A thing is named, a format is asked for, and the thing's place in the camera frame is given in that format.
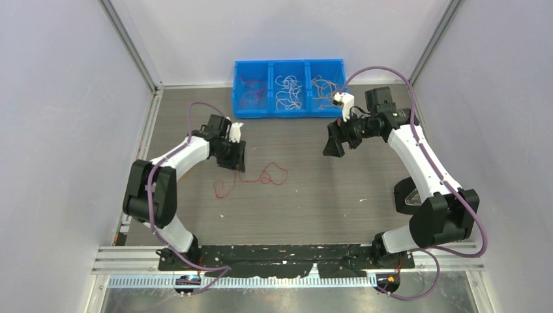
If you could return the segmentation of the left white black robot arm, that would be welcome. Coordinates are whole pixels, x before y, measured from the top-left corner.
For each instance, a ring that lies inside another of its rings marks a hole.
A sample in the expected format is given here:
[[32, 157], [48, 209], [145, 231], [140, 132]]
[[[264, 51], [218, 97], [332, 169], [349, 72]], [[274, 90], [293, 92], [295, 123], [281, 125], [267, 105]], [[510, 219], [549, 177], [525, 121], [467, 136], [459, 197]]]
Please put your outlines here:
[[245, 171], [246, 142], [241, 122], [211, 115], [207, 124], [191, 130], [177, 147], [152, 160], [136, 160], [130, 168], [123, 198], [124, 214], [148, 227], [165, 248], [161, 255], [185, 270], [206, 271], [199, 264], [198, 238], [177, 216], [177, 182], [195, 165], [216, 158], [217, 166]]

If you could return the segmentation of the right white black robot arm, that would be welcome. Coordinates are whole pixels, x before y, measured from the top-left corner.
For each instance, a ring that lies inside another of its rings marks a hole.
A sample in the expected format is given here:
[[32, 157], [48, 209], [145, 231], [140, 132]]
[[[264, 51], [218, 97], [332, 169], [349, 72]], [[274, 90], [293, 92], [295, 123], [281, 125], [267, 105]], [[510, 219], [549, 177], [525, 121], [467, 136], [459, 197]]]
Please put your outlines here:
[[379, 87], [365, 92], [367, 109], [355, 114], [354, 97], [335, 93], [333, 104], [342, 115], [329, 123], [323, 155], [344, 156], [344, 143], [356, 149], [364, 139], [380, 137], [399, 156], [409, 175], [394, 187], [396, 211], [410, 216], [395, 230], [375, 235], [370, 257], [380, 267], [390, 267], [417, 248], [433, 248], [467, 239], [475, 223], [479, 196], [452, 179], [435, 159], [421, 127], [409, 108], [398, 109], [391, 90]]

